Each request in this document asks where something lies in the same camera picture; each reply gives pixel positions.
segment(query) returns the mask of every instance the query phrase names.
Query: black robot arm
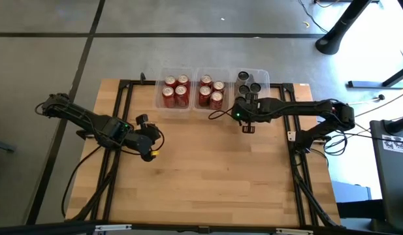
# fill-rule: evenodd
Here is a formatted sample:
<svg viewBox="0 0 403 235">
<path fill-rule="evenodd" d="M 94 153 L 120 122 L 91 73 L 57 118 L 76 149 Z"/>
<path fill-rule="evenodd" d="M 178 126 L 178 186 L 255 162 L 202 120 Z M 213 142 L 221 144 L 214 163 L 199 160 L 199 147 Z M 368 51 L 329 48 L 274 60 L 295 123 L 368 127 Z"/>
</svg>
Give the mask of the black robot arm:
<svg viewBox="0 0 403 235">
<path fill-rule="evenodd" d="M 104 148 L 118 149 L 126 146 L 138 151 L 145 161 L 153 158 L 148 157 L 151 147 L 161 136 L 159 129 L 154 124 L 147 124 L 148 117 L 143 114 L 136 118 L 139 130 L 134 130 L 132 124 L 120 118 L 108 115 L 98 115 L 81 106 L 73 104 L 67 94 L 58 93 L 50 95 L 42 104 L 42 114 L 49 118 L 67 119 L 87 133 L 92 133 Z"/>
<path fill-rule="evenodd" d="M 325 121 L 307 131 L 289 132 L 289 140 L 297 150 L 310 149 L 314 140 L 326 139 L 333 131 L 348 131 L 355 127 L 352 107 L 336 101 L 284 102 L 275 98 L 257 99 L 256 94 L 248 94 L 247 99 L 237 98 L 232 109 L 232 118 L 247 123 L 244 133 L 254 133 L 254 122 L 271 122 L 281 116 L 321 116 Z"/>
</svg>

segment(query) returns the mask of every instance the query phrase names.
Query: concrete floor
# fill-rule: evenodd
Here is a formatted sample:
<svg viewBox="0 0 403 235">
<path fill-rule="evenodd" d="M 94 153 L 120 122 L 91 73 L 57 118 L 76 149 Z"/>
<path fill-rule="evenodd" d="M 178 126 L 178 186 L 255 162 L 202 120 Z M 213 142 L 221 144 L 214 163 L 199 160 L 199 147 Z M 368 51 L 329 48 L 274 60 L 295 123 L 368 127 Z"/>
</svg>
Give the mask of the concrete floor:
<svg viewBox="0 0 403 235">
<path fill-rule="evenodd" d="M 338 3 L 323 9 L 303 1 L 326 29 L 347 7 Z M 0 32 L 87 33 L 98 3 L 0 0 Z M 382 81 L 403 68 L 400 44 L 395 43 L 403 22 L 390 27 L 396 25 L 397 19 L 390 17 L 395 14 L 387 6 L 371 4 L 332 56 L 320 54 L 315 39 L 96 38 L 75 102 L 92 109 L 101 79 L 138 79 L 144 72 L 154 80 L 162 67 L 265 69 L 272 82 L 309 83 L 316 100 L 370 99 L 379 91 L 349 90 L 345 82 Z M 105 3 L 97 32 L 322 33 L 303 21 L 311 23 L 297 0 L 112 0 Z M 25 222 L 57 125 L 57 120 L 40 117 L 33 109 L 50 93 L 69 92 L 85 41 L 0 38 L 0 140 L 17 146 L 14 154 L 0 151 L 0 227 Z M 398 92 L 383 94 L 390 98 Z M 356 113 L 369 108 L 358 106 Z M 393 110 L 394 106 L 387 106 L 359 123 L 369 126 L 371 119 L 401 115 Z M 83 146 L 74 133 L 77 129 L 67 126 L 38 223 L 63 220 L 61 197 Z M 371 141 L 354 138 L 343 156 L 329 157 L 331 178 L 369 186 L 380 197 Z"/>
</svg>

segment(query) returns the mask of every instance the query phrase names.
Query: white sticker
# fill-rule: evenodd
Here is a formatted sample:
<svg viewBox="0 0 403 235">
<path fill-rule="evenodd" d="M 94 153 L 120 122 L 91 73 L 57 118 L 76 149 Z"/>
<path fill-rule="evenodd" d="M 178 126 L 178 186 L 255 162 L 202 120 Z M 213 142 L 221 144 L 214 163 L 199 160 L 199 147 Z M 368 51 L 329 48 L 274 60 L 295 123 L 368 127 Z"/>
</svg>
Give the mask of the white sticker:
<svg viewBox="0 0 403 235">
<path fill-rule="evenodd" d="M 385 134 L 383 134 L 383 139 L 403 141 L 402 137 L 387 136 Z M 388 140 L 383 140 L 383 148 L 385 150 L 397 151 L 397 152 L 403 153 L 403 143 L 398 143 L 398 142 L 393 142 L 393 141 L 388 141 Z"/>
</svg>

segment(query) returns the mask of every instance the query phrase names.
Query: wooden tabletop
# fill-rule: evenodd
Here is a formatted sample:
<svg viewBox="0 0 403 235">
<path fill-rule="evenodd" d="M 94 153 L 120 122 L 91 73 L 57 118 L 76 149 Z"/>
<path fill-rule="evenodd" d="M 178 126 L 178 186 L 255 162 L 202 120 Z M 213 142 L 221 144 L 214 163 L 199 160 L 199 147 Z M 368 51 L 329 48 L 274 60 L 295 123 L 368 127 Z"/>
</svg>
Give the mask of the wooden tabletop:
<svg viewBox="0 0 403 235">
<path fill-rule="evenodd" d="M 101 82 L 95 113 L 112 115 L 118 84 L 119 80 L 113 79 Z M 136 116 L 148 114 L 149 120 L 163 131 L 165 144 L 158 158 L 150 163 L 139 156 L 121 154 L 110 221 L 298 226 L 282 118 L 256 123 L 255 134 L 243 134 L 230 120 L 199 119 L 194 113 L 188 120 L 164 119 L 153 106 L 154 93 L 154 86 L 134 86 L 127 121 L 135 124 Z M 277 89 L 271 89 L 271 94 L 279 97 Z M 308 84 L 295 84 L 295 95 L 297 101 L 312 100 Z M 302 129 L 309 129 L 317 122 L 315 117 L 300 117 L 300 124 Z M 96 147 L 94 140 L 86 140 L 82 157 Z M 323 151 L 320 146 L 314 148 Z M 100 149 L 79 168 L 67 219 L 75 216 L 95 192 L 103 152 Z M 307 158 L 317 201 L 340 223 L 326 160 L 315 153 L 307 154 Z M 303 195 L 306 221 L 310 224 L 306 202 Z M 98 219 L 102 218 L 104 203 L 105 193 Z"/>
</svg>

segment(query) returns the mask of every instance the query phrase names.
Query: desk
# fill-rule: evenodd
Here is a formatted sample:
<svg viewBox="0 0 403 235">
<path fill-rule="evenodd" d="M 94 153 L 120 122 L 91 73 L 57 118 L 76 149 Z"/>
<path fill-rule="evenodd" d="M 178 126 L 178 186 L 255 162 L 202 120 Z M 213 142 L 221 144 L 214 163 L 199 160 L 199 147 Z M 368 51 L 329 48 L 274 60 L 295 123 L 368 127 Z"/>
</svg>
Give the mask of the desk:
<svg viewBox="0 0 403 235">
<path fill-rule="evenodd" d="M 119 82 L 101 82 L 95 113 L 112 114 Z M 163 119 L 153 107 L 154 91 L 154 86 L 133 87 L 127 121 L 135 124 L 136 116 L 148 114 L 149 120 L 156 123 L 166 136 L 165 144 L 160 156 L 150 163 L 139 156 L 121 154 L 110 221 L 163 225 L 298 226 L 282 118 L 271 124 L 256 124 L 255 134 L 243 134 L 237 123 L 229 125 L 197 118 L 183 121 Z M 272 97 L 280 95 L 273 89 L 271 94 Z M 298 101 L 312 100 L 307 84 L 295 84 L 295 95 Z M 315 117 L 300 117 L 300 123 L 303 129 L 317 124 Z M 94 140 L 86 140 L 82 157 L 96 147 Z M 323 151 L 319 146 L 314 148 Z M 75 216 L 94 193 L 103 152 L 100 149 L 80 167 L 67 219 Z M 339 224 L 326 160 L 309 153 L 308 166 L 316 199 Z M 98 219 L 102 217 L 105 195 L 101 199 Z M 305 196 L 303 204 L 306 221 L 310 224 Z"/>
</svg>

